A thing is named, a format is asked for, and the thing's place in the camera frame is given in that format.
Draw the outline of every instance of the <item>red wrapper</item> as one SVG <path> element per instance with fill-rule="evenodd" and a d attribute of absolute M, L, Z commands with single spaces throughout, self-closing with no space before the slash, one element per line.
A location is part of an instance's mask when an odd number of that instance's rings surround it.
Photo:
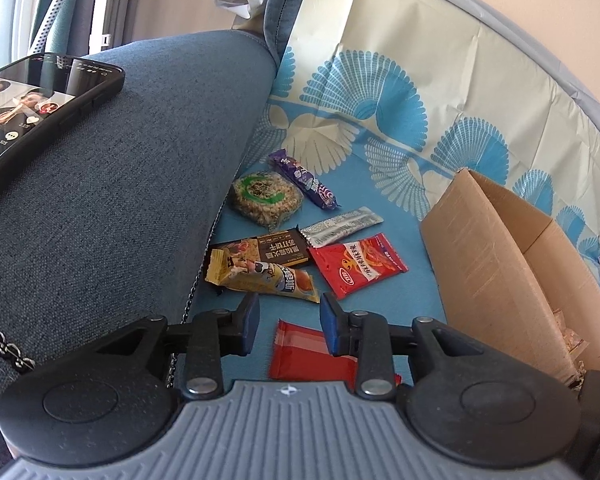
<path fill-rule="evenodd" d="M 354 389 L 358 360 L 333 357 L 319 330 L 278 321 L 269 378 L 276 381 L 345 381 Z M 395 375 L 395 383 L 402 378 Z"/>
<path fill-rule="evenodd" d="M 309 247 L 309 252 L 339 300 L 359 288 L 409 270 L 382 233 L 357 242 Z"/>

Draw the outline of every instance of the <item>white star logo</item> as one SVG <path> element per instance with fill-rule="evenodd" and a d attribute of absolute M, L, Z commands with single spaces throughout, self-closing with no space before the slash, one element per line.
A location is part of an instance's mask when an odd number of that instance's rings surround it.
<path fill-rule="evenodd" d="M 287 397 L 291 397 L 293 394 L 298 393 L 300 390 L 298 390 L 292 384 L 288 384 L 287 386 L 283 386 L 282 388 L 280 388 L 278 391 L 281 394 L 286 395 Z"/>

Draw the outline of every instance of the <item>red oval logo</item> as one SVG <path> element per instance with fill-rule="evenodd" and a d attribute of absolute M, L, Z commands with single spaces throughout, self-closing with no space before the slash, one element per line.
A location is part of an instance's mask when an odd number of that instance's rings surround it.
<path fill-rule="evenodd" d="M 353 285 L 353 278 L 347 272 L 347 269 L 343 269 L 342 267 L 340 267 L 340 277 L 342 278 L 342 281 L 345 282 L 347 285 Z"/>

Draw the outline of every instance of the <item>purple snack wrapper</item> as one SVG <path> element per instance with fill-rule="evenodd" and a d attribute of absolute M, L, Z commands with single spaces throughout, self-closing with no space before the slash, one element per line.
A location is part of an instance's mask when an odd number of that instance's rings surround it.
<path fill-rule="evenodd" d="M 294 158 L 287 156 L 286 150 L 277 150 L 269 155 L 276 169 L 296 184 L 311 202 L 321 209 L 336 209 L 339 204 L 333 192 L 321 184 L 312 173 L 300 166 Z"/>

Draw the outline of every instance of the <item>cardboard box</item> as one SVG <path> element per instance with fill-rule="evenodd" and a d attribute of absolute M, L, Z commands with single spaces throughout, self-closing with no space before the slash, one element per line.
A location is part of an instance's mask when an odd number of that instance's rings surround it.
<path fill-rule="evenodd" d="M 577 361 L 600 370 L 600 287 L 551 217 L 461 170 L 420 230 L 449 325 L 569 383 L 561 310 L 589 343 Z"/>

